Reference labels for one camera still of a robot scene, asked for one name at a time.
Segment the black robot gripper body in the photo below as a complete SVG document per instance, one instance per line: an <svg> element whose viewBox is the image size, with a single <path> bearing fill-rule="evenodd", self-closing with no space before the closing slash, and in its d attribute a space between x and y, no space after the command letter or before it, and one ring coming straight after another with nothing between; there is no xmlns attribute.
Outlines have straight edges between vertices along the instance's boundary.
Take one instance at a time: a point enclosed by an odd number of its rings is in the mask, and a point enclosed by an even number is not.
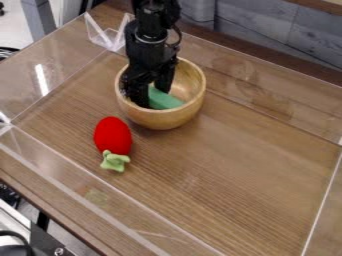
<svg viewBox="0 0 342 256"><path fill-rule="evenodd" d="M182 42L182 32L176 25L162 29L162 35L150 40L140 35L139 22L134 20L124 28L125 54L128 68L121 78L123 88L128 96L128 85L132 82L155 83L159 70L171 60L178 64L178 51Z"/></svg>

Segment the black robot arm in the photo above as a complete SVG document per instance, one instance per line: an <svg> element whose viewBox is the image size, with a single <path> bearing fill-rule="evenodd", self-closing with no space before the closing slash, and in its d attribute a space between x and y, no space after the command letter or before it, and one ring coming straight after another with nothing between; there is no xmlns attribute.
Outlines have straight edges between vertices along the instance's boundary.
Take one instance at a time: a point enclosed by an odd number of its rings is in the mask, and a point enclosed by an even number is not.
<svg viewBox="0 0 342 256"><path fill-rule="evenodd" d="M148 87L171 90L182 32L178 0L131 0L135 19L125 25L128 66L120 82L125 96L143 108L150 107Z"/></svg>

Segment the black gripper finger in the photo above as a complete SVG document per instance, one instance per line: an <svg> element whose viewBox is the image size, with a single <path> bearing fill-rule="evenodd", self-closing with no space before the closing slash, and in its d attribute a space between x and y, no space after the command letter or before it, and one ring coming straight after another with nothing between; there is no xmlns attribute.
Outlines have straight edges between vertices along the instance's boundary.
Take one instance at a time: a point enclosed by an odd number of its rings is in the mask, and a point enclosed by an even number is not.
<svg viewBox="0 0 342 256"><path fill-rule="evenodd" d="M150 107L148 99L148 84L140 82L132 82L128 85L128 97L131 101L140 107Z"/></svg>
<svg viewBox="0 0 342 256"><path fill-rule="evenodd" d="M175 75L175 67L176 61L171 60L168 63L163 65L163 67L159 70L159 74L155 80L155 88L164 93L168 93L171 90Z"/></svg>

